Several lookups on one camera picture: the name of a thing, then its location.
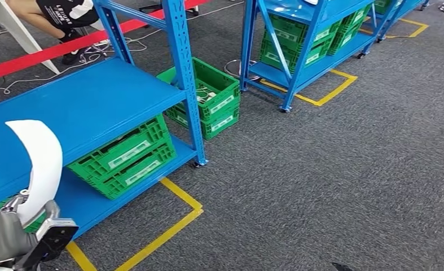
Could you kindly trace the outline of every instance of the black shorts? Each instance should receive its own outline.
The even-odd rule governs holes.
[[[81,5],[83,0],[36,0],[36,2],[48,21],[58,29],[86,27],[99,20],[94,8],[78,19],[69,16],[72,9]]]

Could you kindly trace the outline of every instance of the crate label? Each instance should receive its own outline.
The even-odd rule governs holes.
[[[275,35],[277,35],[280,38],[285,38],[290,41],[297,41],[297,36],[295,36],[293,34],[287,33],[285,31],[282,31],[282,30],[276,29],[276,28],[274,28],[274,30],[275,30]]]
[[[354,21],[358,21],[359,19],[361,19],[363,17],[364,11],[360,11],[360,13],[355,17]]]
[[[353,34],[348,35],[341,43],[341,46],[343,46],[343,45],[345,45],[345,43],[349,42],[352,36],[353,36]]]
[[[180,116],[177,116],[177,120],[184,123],[185,125],[188,125],[188,121]]]
[[[328,28],[327,30],[323,31],[322,33],[319,33],[319,34],[315,37],[315,40],[314,40],[314,41],[317,41],[317,40],[319,40],[319,39],[321,39],[321,38],[326,37],[327,35],[329,35],[329,31],[330,31],[330,29]]]
[[[136,174],[134,174],[132,177],[130,177],[127,180],[125,180],[125,183],[127,185],[131,185],[132,183],[135,183],[137,180],[139,180],[140,178],[144,177],[147,173],[149,173],[150,171],[154,170],[160,164],[161,163],[158,160],[153,161],[152,164],[146,166],[144,169],[142,169],[141,171],[139,171]]]
[[[320,57],[320,53],[317,53],[316,55],[312,56],[311,58],[307,59],[305,64],[309,64],[315,60],[317,60]]]
[[[387,0],[376,0],[376,1],[375,1],[375,6],[385,7],[386,4],[388,4],[388,1],[387,1]]]
[[[221,103],[219,103],[218,105],[216,105],[215,107],[210,109],[210,113],[213,114],[213,113],[217,112],[218,110],[220,110],[222,107],[224,107],[226,104],[230,103],[234,99],[235,99],[235,97],[233,95],[230,95],[230,97],[226,98]]]
[[[212,132],[215,132],[216,130],[220,129],[221,127],[223,127],[225,124],[229,123],[230,121],[232,121],[234,119],[234,116],[231,115],[230,117],[220,121],[217,125],[212,127]]]
[[[268,52],[265,56],[273,61],[280,62],[280,58],[273,53]],[[290,66],[290,61],[288,59],[285,59],[285,61],[287,62],[287,66]]]
[[[107,164],[109,165],[109,167],[111,169],[113,169],[113,168],[119,166],[120,164],[122,164],[123,162],[129,160],[130,158],[134,157],[134,155],[138,154],[139,152],[145,150],[150,145],[151,145],[150,142],[148,142],[147,140],[144,140],[139,145],[131,148],[129,151],[127,151],[126,153],[122,154],[121,156],[115,158],[114,160],[110,161]]]

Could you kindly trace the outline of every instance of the robotic arm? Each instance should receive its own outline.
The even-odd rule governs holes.
[[[62,149],[54,133],[35,120],[6,124],[25,146],[32,170],[29,189],[0,210],[0,271],[36,271],[40,262],[59,256],[78,226],[72,219],[59,218],[54,201],[62,169]],[[46,219],[39,230],[26,233],[24,228],[43,213]]]

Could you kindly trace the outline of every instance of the white table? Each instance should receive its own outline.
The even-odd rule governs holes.
[[[42,50],[19,18],[9,8],[5,0],[0,0],[0,24],[6,27],[7,31],[28,54]],[[60,73],[52,61],[47,60],[42,62],[42,64],[54,73]]]

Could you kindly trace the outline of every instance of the gray carpet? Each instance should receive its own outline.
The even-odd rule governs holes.
[[[230,4],[212,1],[201,11]],[[242,17],[238,5],[190,21],[193,55],[217,68],[239,58]],[[283,114],[279,99],[244,93],[239,123],[206,143],[210,163],[168,176],[205,212],[134,270],[323,271],[337,262],[354,270],[444,271],[444,14],[434,3],[407,18],[430,27],[342,63],[338,70],[359,78],[322,107],[295,99]],[[392,34],[413,30],[400,22]],[[1,60],[23,54],[10,37],[0,42]],[[154,74],[170,67],[162,33],[143,42],[148,50],[133,54],[139,66]],[[50,73],[38,66],[6,79],[35,75]],[[326,75],[303,95],[321,98],[341,81]],[[37,84],[17,84],[12,95]],[[77,243],[98,270],[114,270],[189,211],[156,185]],[[67,253],[46,268],[77,269]]]

